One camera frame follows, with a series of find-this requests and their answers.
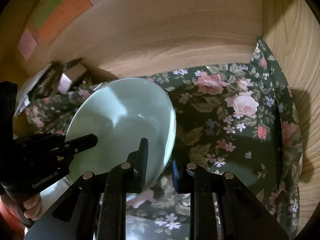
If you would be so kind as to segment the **orange sleeve forearm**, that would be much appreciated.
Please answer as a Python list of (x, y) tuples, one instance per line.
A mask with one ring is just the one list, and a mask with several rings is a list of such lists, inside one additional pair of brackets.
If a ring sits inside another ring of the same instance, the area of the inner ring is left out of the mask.
[(1, 215), (8, 224), (9, 228), (13, 231), (14, 235), (18, 239), (24, 239), (25, 226), (20, 221), (19, 216), (11, 211), (6, 205), (1, 201)]

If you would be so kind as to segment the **person's left hand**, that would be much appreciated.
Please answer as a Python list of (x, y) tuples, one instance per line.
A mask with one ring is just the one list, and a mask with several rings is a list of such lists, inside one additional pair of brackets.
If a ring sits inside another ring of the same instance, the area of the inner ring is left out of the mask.
[[(7, 195), (1, 195), (1, 201), (3, 202), (4, 206), (7, 207), (10, 211), (17, 214), (17, 206), (15, 202)], [(24, 216), (27, 219), (32, 219), (33, 221), (38, 220), (43, 214), (43, 205), (42, 205), (42, 198), (40, 194), (37, 194), (30, 199), (26, 200), (23, 203), (25, 208)]]

